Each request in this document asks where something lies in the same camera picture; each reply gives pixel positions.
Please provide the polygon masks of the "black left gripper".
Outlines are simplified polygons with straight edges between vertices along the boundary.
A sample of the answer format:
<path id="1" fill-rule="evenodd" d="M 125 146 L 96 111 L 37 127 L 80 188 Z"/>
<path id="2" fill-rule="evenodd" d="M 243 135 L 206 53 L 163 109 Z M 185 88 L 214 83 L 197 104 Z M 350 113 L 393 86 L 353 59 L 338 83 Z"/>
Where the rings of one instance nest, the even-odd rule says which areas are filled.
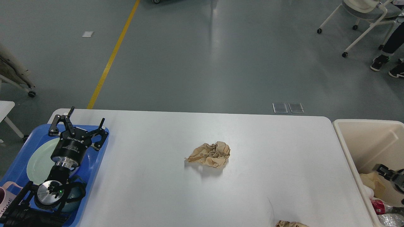
<path id="1" fill-rule="evenodd" d="M 65 162 L 70 163 L 72 166 L 80 166 L 86 150 L 93 148 L 95 151 L 99 151 L 108 138 L 109 132 L 103 128 L 105 122 L 105 118 L 103 118 L 98 128 L 92 131 L 86 131 L 82 137 L 74 138 L 76 136 L 76 130 L 70 120 L 74 110 L 75 107 L 72 107 L 67 114 L 55 115 L 50 124 L 48 135 L 51 137 L 60 136 L 60 140 L 50 158 L 55 163 Z M 59 123 L 63 123 L 65 131 L 67 131 L 70 136 L 62 136 L 62 132 L 57 127 Z M 97 136 L 100 136 L 100 139 L 93 142 L 92 139 Z"/>

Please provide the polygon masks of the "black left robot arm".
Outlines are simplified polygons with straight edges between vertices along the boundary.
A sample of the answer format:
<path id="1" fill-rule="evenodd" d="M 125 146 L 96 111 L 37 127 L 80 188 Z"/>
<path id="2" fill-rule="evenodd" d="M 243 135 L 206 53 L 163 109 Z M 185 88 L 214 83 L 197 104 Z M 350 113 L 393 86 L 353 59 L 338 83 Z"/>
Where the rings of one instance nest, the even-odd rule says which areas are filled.
<path id="1" fill-rule="evenodd" d="M 1 180 L 2 227 L 77 227 L 82 220 L 108 143 L 99 126 L 74 125 L 55 115 L 36 127 Z"/>

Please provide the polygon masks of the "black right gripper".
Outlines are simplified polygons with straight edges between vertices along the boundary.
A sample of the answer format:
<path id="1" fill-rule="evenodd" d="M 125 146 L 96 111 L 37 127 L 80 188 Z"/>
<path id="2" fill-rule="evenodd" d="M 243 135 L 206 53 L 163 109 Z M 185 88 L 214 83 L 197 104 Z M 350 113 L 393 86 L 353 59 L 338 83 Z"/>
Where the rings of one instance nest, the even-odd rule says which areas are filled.
<path id="1" fill-rule="evenodd" d="M 404 169 L 394 171 L 384 164 L 376 164 L 373 171 L 377 172 L 384 179 L 391 181 L 393 188 L 400 194 L 404 194 Z"/>

